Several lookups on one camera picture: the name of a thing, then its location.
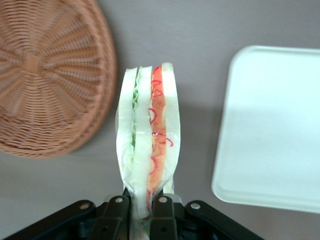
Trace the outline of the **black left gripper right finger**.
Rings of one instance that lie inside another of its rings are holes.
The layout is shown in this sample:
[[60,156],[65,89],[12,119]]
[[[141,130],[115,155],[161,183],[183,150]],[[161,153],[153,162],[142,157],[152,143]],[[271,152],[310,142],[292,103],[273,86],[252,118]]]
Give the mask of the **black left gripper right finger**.
[[261,240],[262,237],[201,200],[182,205],[174,194],[152,203],[151,240]]

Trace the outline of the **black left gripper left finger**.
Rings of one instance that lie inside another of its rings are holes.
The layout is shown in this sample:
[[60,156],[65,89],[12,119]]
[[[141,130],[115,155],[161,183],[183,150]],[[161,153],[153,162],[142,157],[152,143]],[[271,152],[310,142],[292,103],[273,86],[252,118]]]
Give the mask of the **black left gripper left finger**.
[[100,206],[79,200],[7,236],[6,240],[127,240],[131,198],[127,191]]

